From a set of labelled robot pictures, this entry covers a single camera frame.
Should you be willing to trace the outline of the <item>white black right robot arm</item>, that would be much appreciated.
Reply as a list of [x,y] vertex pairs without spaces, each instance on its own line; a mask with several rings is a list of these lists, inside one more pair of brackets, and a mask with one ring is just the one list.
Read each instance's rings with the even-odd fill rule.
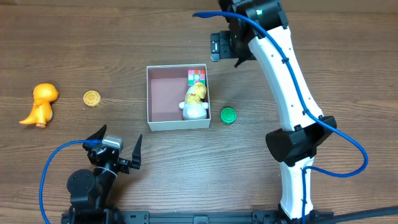
[[237,58],[238,64],[257,60],[275,98],[280,117],[280,129],[266,134],[266,144],[273,158],[279,162],[282,177],[280,220],[301,223],[314,220],[310,199],[310,171],[319,146],[331,131],[316,123],[307,114],[336,127],[332,116],[324,116],[308,89],[296,59],[289,22],[280,1],[224,0],[218,3],[223,12],[246,16],[267,31],[260,33],[239,18],[227,17],[229,30],[220,34],[222,58]]

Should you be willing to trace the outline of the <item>multicolour puzzle cube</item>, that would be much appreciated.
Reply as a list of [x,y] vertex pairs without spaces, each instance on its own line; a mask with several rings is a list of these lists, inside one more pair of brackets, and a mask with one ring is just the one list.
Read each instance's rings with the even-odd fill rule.
[[206,70],[188,71],[188,85],[193,86],[196,83],[206,84]]

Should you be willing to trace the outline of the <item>white plush duck toy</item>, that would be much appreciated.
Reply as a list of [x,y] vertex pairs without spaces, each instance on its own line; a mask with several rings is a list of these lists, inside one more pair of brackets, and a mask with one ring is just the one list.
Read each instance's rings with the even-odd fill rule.
[[185,95],[183,102],[178,107],[183,111],[184,120],[206,119],[209,103],[204,102],[207,92],[205,84],[198,82],[191,86]]

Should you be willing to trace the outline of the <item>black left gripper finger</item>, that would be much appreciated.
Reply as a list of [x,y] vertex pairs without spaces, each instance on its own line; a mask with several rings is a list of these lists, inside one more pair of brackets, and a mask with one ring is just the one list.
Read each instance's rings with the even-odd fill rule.
[[106,133],[107,125],[104,124],[97,132],[92,134],[90,137],[88,137],[86,140],[90,141],[89,143],[83,143],[83,148],[87,151],[90,152],[97,144],[99,144]]
[[142,146],[142,135],[139,136],[139,139],[134,146],[134,150],[132,152],[132,160],[130,168],[140,169],[141,167],[141,146]]

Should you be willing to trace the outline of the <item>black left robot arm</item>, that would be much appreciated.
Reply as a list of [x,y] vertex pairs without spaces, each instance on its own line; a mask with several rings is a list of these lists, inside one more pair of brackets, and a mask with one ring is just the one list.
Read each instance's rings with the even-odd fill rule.
[[123,150],[123,140],[105,135],[106,129],[104,125],[88,137],[89,143],[82,144],[94,169],[80,169],[67,181],[70,202],[76,211],[105,209],[118,174],[128,174],[131,169],[141,167],[142,136],[139,136],[134,146],[132,158],[124,159],[119,156]]

